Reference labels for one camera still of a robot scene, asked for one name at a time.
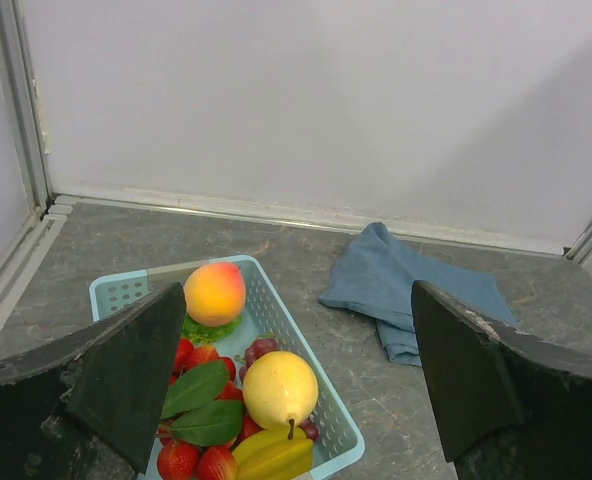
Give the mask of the yellow toy pear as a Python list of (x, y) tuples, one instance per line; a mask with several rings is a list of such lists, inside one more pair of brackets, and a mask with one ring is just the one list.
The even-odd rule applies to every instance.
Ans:
[(310, 365), (289, 351), (273, 351), (256, 360), (243, 380), (243, 399), (251, 419), (266, 430), (295, 429), (312, 413), (319, 398)]

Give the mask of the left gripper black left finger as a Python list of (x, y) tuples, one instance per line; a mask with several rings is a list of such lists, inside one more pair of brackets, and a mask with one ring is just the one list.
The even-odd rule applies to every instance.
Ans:
[(147, 469), (185, 315), (172, 283), (0, 360), (0, 479), (134, 479)]

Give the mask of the orange-red toy peach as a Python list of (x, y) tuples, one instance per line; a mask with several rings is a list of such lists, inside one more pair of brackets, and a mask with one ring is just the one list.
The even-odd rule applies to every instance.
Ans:
[(231, 262), (203, 265), (184, 285), (186, 311), (198, 324), (216, 328), (233, 322), (246, 303), (242, 272)]

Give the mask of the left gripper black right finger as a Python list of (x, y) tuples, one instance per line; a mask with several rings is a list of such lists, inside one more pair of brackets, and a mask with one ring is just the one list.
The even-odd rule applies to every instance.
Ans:
[(425, 281), (411, 306), (433, 414), (460, 479), (592, 479), (592, 355)]

